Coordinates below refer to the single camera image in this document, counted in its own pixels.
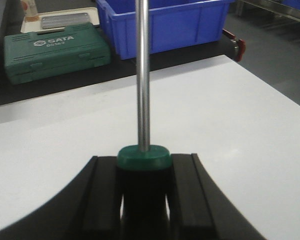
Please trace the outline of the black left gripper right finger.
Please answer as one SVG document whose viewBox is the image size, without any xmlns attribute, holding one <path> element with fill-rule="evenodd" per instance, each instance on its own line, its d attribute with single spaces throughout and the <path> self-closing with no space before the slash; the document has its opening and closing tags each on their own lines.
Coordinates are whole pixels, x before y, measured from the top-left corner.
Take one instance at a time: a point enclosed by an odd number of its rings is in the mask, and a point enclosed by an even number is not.
<svg viewBox="0 0 300 240">
<path fill-rule="evenodd" d="M 172 154 L 170 227 L 173 240 L 262 240 L 203 167 L 198 155 Z"/>
</svg>

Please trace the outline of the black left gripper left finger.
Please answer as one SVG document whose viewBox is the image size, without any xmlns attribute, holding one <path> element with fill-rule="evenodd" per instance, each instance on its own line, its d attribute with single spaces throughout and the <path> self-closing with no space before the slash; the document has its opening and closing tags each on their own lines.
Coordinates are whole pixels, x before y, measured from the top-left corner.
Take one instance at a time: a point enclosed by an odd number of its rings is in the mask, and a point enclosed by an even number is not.
<svg viewBox="0 0 300 240">
<path fill-rule="evenodd" d="M 0 240 L 117 240 L 116 157 L 94 156 L 57 195 L 0 230 Z"/>
</svg>

